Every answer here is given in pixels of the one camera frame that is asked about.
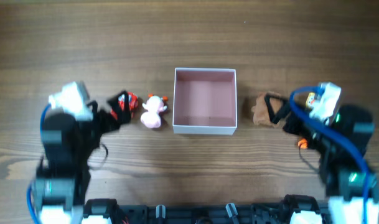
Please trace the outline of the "brown plush toy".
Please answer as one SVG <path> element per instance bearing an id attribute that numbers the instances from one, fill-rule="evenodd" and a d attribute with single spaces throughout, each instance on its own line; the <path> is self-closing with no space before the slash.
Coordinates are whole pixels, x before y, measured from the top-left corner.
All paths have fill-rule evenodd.
<path id="1" fill-rule="evenodd" d="M 269 120 L 268 110 L 264 101 L 264 97 L 267 93 L 281 96 L 280 94 L 271 91 L 261 92 L 256 98 L 256 104 L 251 108 L 251 112 L 253 113 L 253 123 L 258 126 L 277 128 L 279 123 L 271 123 Z"/>

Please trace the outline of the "red toy truck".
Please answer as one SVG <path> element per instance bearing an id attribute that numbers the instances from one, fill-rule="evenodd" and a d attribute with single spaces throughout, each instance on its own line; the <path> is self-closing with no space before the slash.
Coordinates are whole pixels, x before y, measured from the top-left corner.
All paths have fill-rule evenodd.
<path id="1" fill-rule="evenodd" d="M 128 118 L 128 115 L 130 115 L 130 118 L 134 117 L 139 101 L 138 96 L 133 92 L 122 91 L 112 97 L 108 103 L 111 106 L 110 115 L 115 120 L 124 120 Z"/>

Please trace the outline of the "pink pig toy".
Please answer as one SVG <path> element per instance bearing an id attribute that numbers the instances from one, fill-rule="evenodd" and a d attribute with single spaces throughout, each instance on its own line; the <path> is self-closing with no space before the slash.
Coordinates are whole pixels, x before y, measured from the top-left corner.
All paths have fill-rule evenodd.
<path id="1" fill-rule="evenodd" d="M 167 100 L 167 96 L 149 95 L 149 99 L 142 104 L 146 111 L 140 117 L 140 121 L 145 127 L 149 129 L 161 127 L 160 113 L 167 110 L 167 105 L 165 104 Z"/>

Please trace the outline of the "white plush duck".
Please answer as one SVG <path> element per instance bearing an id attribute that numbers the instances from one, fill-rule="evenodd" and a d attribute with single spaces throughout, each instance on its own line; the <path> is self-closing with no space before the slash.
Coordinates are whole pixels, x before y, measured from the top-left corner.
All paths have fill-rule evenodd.
<path id="1" fill-rule="evenodd" d="M 306 102 L 305 102 L 305 107 L 306 110 L 310 113 L 314 109 L 314 103 L 316 102 L 316 94 L 314 92 L 310 92 L 307 96 Z M 301 137 L 298 142 L 297 146 L 299 149 L 307 149 L 309 146 L 309 143 L 316 138 L 316 131 L 306 125 L 306 130 L 308 131 L 308 134 L 311 136 L 309 137 Z"/>

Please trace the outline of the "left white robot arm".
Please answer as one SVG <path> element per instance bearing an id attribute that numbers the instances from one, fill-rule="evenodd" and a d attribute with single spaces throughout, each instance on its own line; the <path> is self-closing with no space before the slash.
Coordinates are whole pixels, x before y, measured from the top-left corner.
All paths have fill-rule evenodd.
<path id="1" fill-rule="evenodd" d="M 79 119 L 76 112 L 42 114 L 40 137 L 45 156 L 26 191 L 34 223 L 127 223 L 116 200 L 85 199 L 93 170 L 90 156 L 105 147 L 104 134 L 131 122 L 138 101 L 136 95 L 122 91 L 107 103 L 110 111 L 99 109 L 96 101 L 80 102 L 90 112 L 87 120 Z"/>

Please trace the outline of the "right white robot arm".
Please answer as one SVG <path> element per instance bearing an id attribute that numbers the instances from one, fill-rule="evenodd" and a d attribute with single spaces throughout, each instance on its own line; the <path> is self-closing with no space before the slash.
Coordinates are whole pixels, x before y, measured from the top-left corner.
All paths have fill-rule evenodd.
<path id="1" fill-rule="evenodd" d="M 299 150 L 321 155 L 316 171 L 325 185 L 333 223 L 377 223 L 378 178 L 364 159 L 374 132 L 372 114 L 357 105 L 342 105 L 332 121 L 318 121 L 310 113 L 309 108 L 292 107 L 288 99 L 270 93 L 254 108 L 254 115 L 267 116 L 270 124 L 285 119 L 283 129 L 299 136 Z"/>

